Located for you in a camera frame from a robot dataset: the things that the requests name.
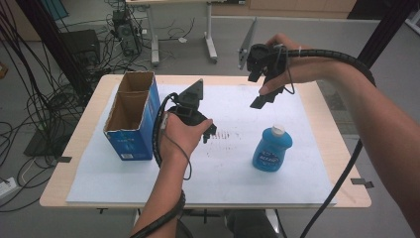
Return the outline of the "white power strip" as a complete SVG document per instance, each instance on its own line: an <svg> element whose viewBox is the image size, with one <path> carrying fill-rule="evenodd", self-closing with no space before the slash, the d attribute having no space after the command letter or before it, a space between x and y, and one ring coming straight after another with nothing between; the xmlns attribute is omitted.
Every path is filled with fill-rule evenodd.
<svg viewBox="0 0 420 238"><path fill-rule="evenodd" d="M7 178L5 181L0 182L0 199L5 198L17 189L18 187L14 178Z"/></svg>

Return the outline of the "person's left leg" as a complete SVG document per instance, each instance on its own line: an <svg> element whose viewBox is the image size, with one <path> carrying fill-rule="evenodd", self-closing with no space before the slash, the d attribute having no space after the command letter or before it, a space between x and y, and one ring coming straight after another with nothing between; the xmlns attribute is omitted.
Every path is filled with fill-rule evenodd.
<svg viewBox="0 0 420 238"><path fill-rule="evenodd" d="M192 232L180 220L177 220L175 238L194 238Z"/></svg>

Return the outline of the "black floor plate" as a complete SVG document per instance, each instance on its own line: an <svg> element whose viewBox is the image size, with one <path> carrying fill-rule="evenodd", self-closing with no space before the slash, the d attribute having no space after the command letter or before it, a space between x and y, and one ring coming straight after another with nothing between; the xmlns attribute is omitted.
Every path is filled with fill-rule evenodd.
<svg viewBox="0 0 420 238"><path fill-rule="evenodd" d="M29 157L60 157L70 140L77 122L74 120L54 120L40 124L30 140L24 154Z"/></svg>

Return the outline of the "teal board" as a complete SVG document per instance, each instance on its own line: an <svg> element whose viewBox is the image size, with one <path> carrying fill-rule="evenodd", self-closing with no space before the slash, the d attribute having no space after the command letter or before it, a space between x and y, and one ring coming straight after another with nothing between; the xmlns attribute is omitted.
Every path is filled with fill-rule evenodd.
<svg viewBox="0 0 420 238"><path fill-rule="evenodd" d="M60 20L68 16L68 12L61 0L41 0L45 9L50 13L54 20Z"/></svg>

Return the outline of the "white desk frame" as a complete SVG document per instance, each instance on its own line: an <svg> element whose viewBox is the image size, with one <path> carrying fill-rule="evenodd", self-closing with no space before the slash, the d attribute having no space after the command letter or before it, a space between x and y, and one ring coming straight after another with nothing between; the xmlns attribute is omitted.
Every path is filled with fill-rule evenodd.
<svg viewBox="0 0 420 238"><path fill-rule="evenodd" d="M204 8L204 16L206 17L207 25L204 32L204 39L206 42L209 58L214 63L217 62L218 56L212 38L212 1L213 0L125 0L129 5L142 6L145 11L149 22L149 30L151 33L151 60L153 66L159 65L159 44L158 35L155 33L154 24L154 8L163 8L166 13L171 11L184 11L191 13L188 8L191 5L193 8L202 6Z"/></svg>

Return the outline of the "black equipment case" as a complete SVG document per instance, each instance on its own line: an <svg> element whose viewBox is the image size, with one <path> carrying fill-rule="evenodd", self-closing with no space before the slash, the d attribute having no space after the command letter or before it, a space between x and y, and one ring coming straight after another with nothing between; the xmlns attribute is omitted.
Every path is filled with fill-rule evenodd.
<svg viewBox="0 0 420 238"><path fill-rule="evenodd" d="M80 65L95 66L100 63L100 44L94 30L65 32L60 36Z"/></svg>

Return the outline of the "black metal frame post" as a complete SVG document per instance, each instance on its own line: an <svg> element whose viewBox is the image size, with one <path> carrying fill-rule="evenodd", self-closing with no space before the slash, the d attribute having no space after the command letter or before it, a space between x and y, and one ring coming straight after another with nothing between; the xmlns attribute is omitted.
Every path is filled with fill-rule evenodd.
<svg viewBox="0 0 420 238"><path fill-rule="evenodd" d="M15 0L41 40L47 46L59 68L81 99L88 99L93 90L64 44L53 17L41 0Z"/></svg>
<svg viewBox="0 0 420 238"><path fill-rule="evenodd" d="M396 0L380 20L358 56L371 68L420 0Z"/></svg>

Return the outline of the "grey computer tower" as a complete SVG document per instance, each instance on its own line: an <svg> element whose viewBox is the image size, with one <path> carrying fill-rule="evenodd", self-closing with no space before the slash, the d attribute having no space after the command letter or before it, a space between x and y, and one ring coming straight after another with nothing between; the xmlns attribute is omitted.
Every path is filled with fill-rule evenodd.
<svg viewBox="0 0 420 238"><path fill-rule="evenodd" d="M123 55L126 57L141 53L140 41L136 28L129 17L127 10L114 10L112 22L117 38L120 40Z"/></svg>

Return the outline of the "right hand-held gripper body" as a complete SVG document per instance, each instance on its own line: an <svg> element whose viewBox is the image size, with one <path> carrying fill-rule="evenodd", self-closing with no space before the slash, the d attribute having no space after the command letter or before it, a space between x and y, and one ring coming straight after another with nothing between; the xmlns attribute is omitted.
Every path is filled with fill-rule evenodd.
<svg viewBox="0 0 420 238"><path fill-rule="evenodd" d="M252 24L238 49L238 68L258 65L263 68L266 77L277 77L285 71L288 49L284 44L272 47L266 44L255 44L254 36L258 25L258 18L254 18Z"/></svg>

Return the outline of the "person's right leg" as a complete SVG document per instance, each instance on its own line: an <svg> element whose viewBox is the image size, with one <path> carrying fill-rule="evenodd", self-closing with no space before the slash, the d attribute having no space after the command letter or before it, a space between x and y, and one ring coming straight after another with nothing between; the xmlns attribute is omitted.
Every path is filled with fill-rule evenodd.
<svg viewBox="0 0 420 238"><path fill-rule="evenodd" d="M234 238L277 238L264 210L226 210L225 217L226 226Z"/></svg>

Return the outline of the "person's right hand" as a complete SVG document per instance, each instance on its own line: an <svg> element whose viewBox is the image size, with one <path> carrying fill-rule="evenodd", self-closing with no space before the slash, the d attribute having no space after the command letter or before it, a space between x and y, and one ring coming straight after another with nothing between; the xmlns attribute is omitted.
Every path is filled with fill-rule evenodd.
<svg viewBox="0 0 420 238"><path fill-rule="evenodd" d="M284 44L289 50L309 50L309 47L293 42L282 33L274 35L265 44L269 47ZM326 79L333 62L332 59L316 57L293 59L289 63L290 73L282 73L265 83L260 88L259 94L265 95L291 82L306 83L317 79Z"/></svg>

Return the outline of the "person's leg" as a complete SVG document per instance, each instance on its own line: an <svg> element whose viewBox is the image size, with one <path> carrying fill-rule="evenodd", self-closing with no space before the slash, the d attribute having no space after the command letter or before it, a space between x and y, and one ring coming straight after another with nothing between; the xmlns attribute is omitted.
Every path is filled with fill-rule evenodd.
<svg viewBox="0 0 420 238"><path fill-rule="evenodd" d="M277 238L264 210L226 210L225 217L226 226L234 238Z"/></svg>
<svg viewBox="0 0 420 238"><path fill-rule="evenodd" d="M192 232L180 220L177 220L175 238L194 238Z"/></svg>

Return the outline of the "person's left hand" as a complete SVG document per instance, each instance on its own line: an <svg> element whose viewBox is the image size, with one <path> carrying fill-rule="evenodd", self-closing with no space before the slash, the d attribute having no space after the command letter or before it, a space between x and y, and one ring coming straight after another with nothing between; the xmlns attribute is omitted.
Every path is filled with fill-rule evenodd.
<svg viewBox="0 0 420 238"><path fill-rule="evenodd" d="M166 112L159 138L161 166L176 165L186 168L202 134L212 124L212 119L205 119L196 126L188 126L178 116Z"/></svg>

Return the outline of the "white table mat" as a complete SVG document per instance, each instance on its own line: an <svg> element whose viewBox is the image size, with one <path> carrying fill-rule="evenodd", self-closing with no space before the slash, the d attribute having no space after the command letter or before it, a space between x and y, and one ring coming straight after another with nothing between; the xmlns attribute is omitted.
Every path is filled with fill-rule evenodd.
<svg viewBox="0 0 420 238"><path fill-rule="evenodd" d="M258 89L253 85L205 85L199 110L213 119L217 131L197 146L192 169L184 183L186 204L320 204L332 189L319 147L303 107L302 92L282 93L262 109L251 106ZM274 173L252 164L264 129L284 126L293 145ZM66 198L69 203L141 205L148 199L158 174L155 161L123 161L96 127L83 153Z"/></svg>

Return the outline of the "blue cardboard box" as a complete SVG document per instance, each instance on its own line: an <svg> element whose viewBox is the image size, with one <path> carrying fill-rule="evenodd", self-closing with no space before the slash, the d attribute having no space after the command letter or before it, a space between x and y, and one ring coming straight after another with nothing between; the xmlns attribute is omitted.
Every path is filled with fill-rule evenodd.
<svg viewBox="0 0 420 238"><path fill-rule="evenodd" d="M160 100L155 74L124 74L114 96L103 132L123 161L153 158L153 128Z"/></svg>

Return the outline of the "grey table clip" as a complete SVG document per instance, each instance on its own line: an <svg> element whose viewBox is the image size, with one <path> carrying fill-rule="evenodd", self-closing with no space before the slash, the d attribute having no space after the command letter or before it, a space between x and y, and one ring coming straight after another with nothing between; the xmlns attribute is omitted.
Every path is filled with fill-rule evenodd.
<svg viewBox="0 0 420 238"><path fill-rule="evenodd" d="M372 181L366 181L364 178L351 178L351 183L354 185L363 185L365 188L373 188Z"/></svg>

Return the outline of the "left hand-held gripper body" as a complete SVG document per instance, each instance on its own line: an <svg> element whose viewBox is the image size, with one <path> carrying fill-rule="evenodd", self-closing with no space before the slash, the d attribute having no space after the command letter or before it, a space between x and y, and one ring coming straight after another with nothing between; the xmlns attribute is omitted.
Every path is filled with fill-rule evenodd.
<svg viewBox="0 0 420 238"><path fill-rule="evenodd" d="M192 85L184 89L180 94L173 96L174 106L168 111L175 114L184 124L196 126L206 120L199 111L200 101L203 99L203 80L198 79Z"/></svg>

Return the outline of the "blue detergent bottle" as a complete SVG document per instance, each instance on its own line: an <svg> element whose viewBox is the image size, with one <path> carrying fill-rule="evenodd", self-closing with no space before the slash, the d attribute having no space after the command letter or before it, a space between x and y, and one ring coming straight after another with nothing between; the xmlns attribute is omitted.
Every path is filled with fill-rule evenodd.
<svg viewBox="0 0 420 238"><path fill-rule="evenodd" d="M253 166L260 171L277 172L292 145L292 138L282 125L274 124L264 129L253 155Z"/></svg>

